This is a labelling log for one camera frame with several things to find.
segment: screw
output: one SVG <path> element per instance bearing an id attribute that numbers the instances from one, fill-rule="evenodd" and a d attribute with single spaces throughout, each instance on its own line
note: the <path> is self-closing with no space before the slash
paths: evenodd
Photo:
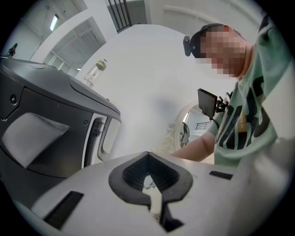
<path id="1" fill-rule="evenodd" d="M 15 105 L 16 103 L 17 103 L 17 98 L 16 98 L 16 96 L 13 94 L 13 95 L 11 95 L 11 97 L 10 97 L 10 102 L 13 104 L 13 105 Z"/>

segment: black rubber seal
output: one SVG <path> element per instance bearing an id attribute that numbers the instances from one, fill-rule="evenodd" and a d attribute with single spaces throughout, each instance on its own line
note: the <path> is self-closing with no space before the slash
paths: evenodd
<path id="1" fill-rule="evenodd" d="M 213 175 L 213 176 L 223 178 L 223 179 L 227 179 L 227 180 L 231 180 L 231 178 L 233 177 L 232 174 L 223 173 L 223 172 L 219 172 L 219 171 L 211 171 L 209 173 L 209 175 Z"/>
<path id="2" fill-rule="evenodd" d="M 143 152 L 113 169 L 109 185 L 125 202 L 150 206 L 150 196 L 142 192 L 147 175 L 151 175 L 161 192 L 163 205 L 182 200 L 193 184 L 193 177 L 186 169 L 154 153 Z"/>

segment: plastic bottle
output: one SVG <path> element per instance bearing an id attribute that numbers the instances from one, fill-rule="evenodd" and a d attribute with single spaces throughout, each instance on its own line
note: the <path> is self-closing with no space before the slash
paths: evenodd
<path id="1" fill-rule="evenodd" d="M 103 74 L 103 71 L 106 69 L 106 63 L 102 60 L 98 61 L 87 73 L 83 79 L 83 83 L 88 87 L 92 88 L 95 81 Z"/>

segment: gray panel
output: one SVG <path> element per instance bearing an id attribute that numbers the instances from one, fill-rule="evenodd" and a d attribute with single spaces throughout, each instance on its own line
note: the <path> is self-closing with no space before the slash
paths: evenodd
<path id="1" fill-rule="evenodd" d="M 0 120 L 0 134 L 4 134 L 14 120 L 28 112 L 70 126 L 70 129 L 47 147 L 27 168 L 54 177 L 69 177 L 80 170 L 92 113 L 25 88 L 19 108 L 6 121 Z M 0 145 L 5 148 L 2 139 Z"/>
<path id="2" fill-rule="evenodd" d="M 0 119 L 6 119 L 18 108 L 24 86 L 0 71 Z"/>
<path id="3" fill-rule="evenodd" d="M 37 70 L 29 67 L 28 64 L 34 64 L 34 62 L 17 59 L 1 59 L 0 70 L 9 74 L 15 81 L 47 97 L 82 110 L 102 113 L 105 116 L 120 119 L 118 109 L 106 99 L 99 96 L 94 100 L 83 95 L 83 93 L 89 94 L 89 88 L 87 86 L 81 85 L 82 88 L 79 89 L 79 92 L 74 90 L 70 80 L 75 81 L 76 79 L 57 70 L 53 66 L 45 65 L 44 69 Z"/>
<path id="4" fill-rule="evenodd" d="M 27 168 L 44 149 L 68 129 L 67 125 L 26 113 L 7 128 L 2 142 L 11 156 Z"/>
<path id="5" fill-rule="evenodd" d="M 100 96 L 97 92 L 93 91 L 90 89 L 88 86 L 85 86 L 82 82 L 76 79 L 71 79 L 70 80 L 71 86 L 73 89 L 75 89 L 77 92 L 84 94 L 85 96 L 105 105 L 108 106 L 109 108 L 113 109 L 115 112 L 120 114 L 120 111 L 108 100 L 106 100 L 104 97 Z"/>
<path id="6" fill-rule="evenodd" d="M 31 208 L 46 191 L 62 182 L 63 178 L 44 176 L 27 169 L 12 160 L 0 148 L 0 173 L 12 199 Z"/>

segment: mint green shirt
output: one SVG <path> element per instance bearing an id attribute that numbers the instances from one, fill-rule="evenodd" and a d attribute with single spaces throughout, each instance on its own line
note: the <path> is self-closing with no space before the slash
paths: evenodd
<path id="1" fill-rule="evenodd" d="M 292 56 L 279 31 L 270 25 L 260 30 L 253 53 L 252 64 L 236 83 L 225 112 L 214 117 L 219 129 L 214 122 L 208 129 L 216 136 L 216 165 L 237 166 L 243 157 L 277 138 L 262 102 L 286 71 Z"/>

